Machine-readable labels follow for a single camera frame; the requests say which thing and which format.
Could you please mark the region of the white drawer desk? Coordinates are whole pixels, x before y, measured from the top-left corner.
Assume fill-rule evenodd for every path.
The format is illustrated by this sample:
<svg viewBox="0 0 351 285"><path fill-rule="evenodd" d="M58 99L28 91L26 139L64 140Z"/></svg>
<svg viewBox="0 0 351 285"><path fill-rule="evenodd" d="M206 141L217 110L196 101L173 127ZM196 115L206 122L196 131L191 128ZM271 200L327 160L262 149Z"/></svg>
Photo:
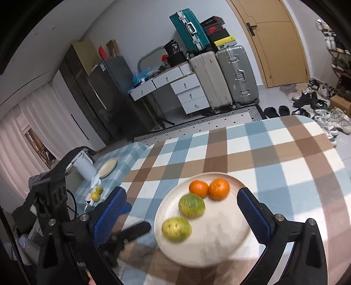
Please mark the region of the white drawer desk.
<svg viewBox="0 0 351 285"><path fill-rule="evenodd" d="M170 86L177 96L185 114L210 108L205 92L188 62L170 68L131 89L130 95L136 102L155 90Z"/></svg>

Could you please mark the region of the yellow lemon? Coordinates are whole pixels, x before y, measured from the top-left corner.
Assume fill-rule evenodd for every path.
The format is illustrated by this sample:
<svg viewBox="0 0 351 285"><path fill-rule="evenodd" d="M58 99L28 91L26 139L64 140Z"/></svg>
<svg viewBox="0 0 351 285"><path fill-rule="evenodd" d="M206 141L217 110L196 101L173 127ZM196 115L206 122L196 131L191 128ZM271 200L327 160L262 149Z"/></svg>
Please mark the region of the yellow lemon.
<svg viewBox="0 0 351 285"><path fill-rule="evenodd" d="M100 200L100 193L97 191L93 191L90 195L93 202L98 202Z"/></svg>
<svg viewBox="0 0 351 285"><path fill-rule="evenodd" d="M102 186L98 185L95 187L95 191L98 193L98 194L102 194L104 189Z"/></svg>

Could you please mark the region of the beige suitcase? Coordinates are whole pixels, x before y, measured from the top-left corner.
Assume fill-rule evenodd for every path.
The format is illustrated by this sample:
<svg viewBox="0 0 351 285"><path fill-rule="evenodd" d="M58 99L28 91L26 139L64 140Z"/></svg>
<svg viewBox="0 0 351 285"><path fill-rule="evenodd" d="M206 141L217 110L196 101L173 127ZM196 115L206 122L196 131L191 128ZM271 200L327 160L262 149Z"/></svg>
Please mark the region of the beige suitcase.
<svg viewBox="0 0 351 285"><path fill-rule="evenodd" d="M226 80L214 52L202 53L190 59L212 109L233 105Z"/></svg>

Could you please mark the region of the black slippers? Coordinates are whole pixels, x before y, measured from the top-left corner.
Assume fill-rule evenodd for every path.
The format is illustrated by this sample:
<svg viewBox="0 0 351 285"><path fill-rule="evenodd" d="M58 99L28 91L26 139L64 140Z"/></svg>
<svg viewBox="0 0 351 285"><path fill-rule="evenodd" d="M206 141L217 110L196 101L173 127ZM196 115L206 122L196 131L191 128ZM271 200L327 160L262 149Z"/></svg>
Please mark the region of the black slippers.
<svg viewBox="0 0 351 285"><path fill-rule="evenodd" d="M278 118L282 116L289 116L290 109L287 106L279 106L278 110L274 107L266 107L263 111L267 118Z"/></svg>

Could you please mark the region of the small beige plate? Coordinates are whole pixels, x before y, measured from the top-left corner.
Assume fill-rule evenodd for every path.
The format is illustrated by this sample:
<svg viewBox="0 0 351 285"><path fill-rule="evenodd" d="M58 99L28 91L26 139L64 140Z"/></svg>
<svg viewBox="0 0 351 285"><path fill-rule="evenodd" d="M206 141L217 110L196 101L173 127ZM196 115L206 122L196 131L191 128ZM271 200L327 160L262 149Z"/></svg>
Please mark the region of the small beige plate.
<svg viewBox="0 0 351 285"><path fill-rule="evenodd" d="M101 179L106 178L117 166L117 158L106 161L99 169L98 174Z"/></svg>

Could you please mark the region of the yellow-green citrus fruit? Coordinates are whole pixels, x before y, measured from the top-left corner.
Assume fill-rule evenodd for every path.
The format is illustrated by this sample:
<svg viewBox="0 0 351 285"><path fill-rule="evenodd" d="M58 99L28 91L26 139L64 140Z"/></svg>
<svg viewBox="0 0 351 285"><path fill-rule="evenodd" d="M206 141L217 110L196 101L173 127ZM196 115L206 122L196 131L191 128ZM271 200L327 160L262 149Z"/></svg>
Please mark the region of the yellow-green citrus fruit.
<svg viewBox="0 0 351 285"><path fill-rule="evenodd" d="M192 234L192 227L183 217L172 217L162 223L161 231L168 240L182 242Z"/></svg>

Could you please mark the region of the teal checkered side tablecloth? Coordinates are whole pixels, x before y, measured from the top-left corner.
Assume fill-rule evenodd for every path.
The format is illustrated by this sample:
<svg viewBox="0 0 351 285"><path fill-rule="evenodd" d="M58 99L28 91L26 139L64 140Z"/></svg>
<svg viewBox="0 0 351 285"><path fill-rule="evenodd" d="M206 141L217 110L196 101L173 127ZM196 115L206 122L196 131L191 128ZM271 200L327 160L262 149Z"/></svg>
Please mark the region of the teal checkered side tablecloth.
<svg viewBox="0 0 351 285"><path fill-rule="evenodd" d="M131 170L135 162L141 158L141 154L147 149L147 145L141 142L134 142L100 157L94 164L98 171L100 184L103 188L98 202L89 201L90 193L95 190L91 187L89 180L84 180L74 194L77 203L78 215L86 213L103 202L116 186L120 186Z"/></svg>

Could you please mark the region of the orange mandarin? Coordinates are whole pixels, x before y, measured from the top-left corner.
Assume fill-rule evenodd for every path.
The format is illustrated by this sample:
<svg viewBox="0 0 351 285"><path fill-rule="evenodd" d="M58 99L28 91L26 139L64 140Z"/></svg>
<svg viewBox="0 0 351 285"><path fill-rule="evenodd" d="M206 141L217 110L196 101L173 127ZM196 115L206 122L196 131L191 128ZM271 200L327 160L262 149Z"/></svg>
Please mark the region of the orange mandarin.
<svg viewBox="0 0 351 285"><path fill-rule="evenodd" d="M189 192L200 196L201 198L206 198L208 195L209 185L206 182L200 180L194 180L189 184Z"/></svg>
<svg viewBox="0 0 351 285"><path fill-rule="evenodd" d="M230 192L230 184L225 179L213 180L208 188L208 195L212 200L220 201L227 197Z"/></svg>

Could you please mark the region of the pile of shoes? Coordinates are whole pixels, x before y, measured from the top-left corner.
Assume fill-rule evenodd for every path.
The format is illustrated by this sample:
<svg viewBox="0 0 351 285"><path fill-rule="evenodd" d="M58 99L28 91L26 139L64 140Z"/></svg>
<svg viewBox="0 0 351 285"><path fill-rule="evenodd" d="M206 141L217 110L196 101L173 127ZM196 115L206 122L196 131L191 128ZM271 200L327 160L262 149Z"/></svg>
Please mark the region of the pile of shoes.
<svg viewBox="0 0 351 285"><path fill-rule="evenodd" d="M350 135L350 117L339 107L331 107L325 101L329 98L329 86L311 78L307 88L291 98L296 109L292 114L312 118L335 147L339 132Z"/></svg>

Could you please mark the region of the white kettle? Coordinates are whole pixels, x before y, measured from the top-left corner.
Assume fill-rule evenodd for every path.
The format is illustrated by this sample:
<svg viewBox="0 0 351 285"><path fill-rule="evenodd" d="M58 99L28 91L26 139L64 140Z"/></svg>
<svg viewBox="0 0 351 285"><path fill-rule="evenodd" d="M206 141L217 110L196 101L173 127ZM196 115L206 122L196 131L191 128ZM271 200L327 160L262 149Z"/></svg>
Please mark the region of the white kettle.
<svg viewBox="0 0 351 285"><path fill-rule="evenodd" d="M97 175L97 170L95 169L92 160L84 151L80 151L73 160L71 160L71 164L85 180L92 180L92 178Z"/></svg>

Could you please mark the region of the stacked shoe boxes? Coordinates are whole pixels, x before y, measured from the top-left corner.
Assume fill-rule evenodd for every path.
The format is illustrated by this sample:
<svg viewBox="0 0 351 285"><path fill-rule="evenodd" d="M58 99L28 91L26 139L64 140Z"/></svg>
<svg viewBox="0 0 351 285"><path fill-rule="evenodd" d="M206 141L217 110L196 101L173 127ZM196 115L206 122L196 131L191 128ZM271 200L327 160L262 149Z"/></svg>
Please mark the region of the stacked shoe boxes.
<svg viewBox="0 0 351 285"><path fill-rule="evenodd" d="M224 20L218 16L212 16L201 22L214 52L223 50L229 47L236 46L237 42L233 35L224 27Z"/></svg>

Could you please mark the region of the silver suitcase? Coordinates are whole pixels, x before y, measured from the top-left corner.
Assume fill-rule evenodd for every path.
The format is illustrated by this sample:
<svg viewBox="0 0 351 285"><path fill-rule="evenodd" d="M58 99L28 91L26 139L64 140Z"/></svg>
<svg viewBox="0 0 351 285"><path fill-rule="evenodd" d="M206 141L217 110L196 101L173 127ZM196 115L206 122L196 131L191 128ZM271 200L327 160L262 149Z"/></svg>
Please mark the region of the silver suitcase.
<svg viewBox="0 0 351 285"><path fill-rule="evenodd" d="M216 58L226 80L234 105L258 104L259 91L244 47L229 46L219 50Z"/></svg>

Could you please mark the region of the black refrigerator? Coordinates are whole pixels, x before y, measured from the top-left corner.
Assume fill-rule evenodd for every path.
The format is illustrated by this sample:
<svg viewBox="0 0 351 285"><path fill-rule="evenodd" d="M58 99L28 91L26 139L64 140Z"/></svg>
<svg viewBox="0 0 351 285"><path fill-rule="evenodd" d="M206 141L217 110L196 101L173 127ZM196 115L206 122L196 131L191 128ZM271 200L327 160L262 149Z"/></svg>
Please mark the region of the black refrigerator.
<svg viewBox="0 0 351 285"><path fill-rule="evenodd" d="M129 91L133 73L122 56L102 59L91 41L72 42L59 71L100 139L110 145L147 134L152 116Z"/></svg>

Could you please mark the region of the cardboard box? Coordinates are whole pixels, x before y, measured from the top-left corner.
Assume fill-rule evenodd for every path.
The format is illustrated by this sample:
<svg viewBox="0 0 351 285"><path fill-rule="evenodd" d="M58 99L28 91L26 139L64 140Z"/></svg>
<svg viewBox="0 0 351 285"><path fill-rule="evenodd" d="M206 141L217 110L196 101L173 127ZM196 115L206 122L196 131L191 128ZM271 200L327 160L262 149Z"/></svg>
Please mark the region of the cardboard box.
<svg viewBox="0 0 351 285"><path fill-rule="evenodd" d="M330 99L330 109L335 107L341 109L346 115L350 116L351 113L351 103L340 96L333 96Z"/></svg>

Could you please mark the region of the green wrinkled citrus fruit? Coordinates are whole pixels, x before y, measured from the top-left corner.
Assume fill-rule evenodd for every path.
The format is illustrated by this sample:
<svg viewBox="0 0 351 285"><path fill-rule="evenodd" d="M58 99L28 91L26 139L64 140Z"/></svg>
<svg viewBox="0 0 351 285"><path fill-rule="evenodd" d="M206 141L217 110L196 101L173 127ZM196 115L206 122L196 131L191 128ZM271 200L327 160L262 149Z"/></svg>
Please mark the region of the green wrinkled citrus fruit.
<svg viewBox="0 0 351 285"><path fill-rule="evenodd" d="M202 216L206 209L203 199L196 194L183 195L179 200L178 206L180 213L189 219Z"/></svg>

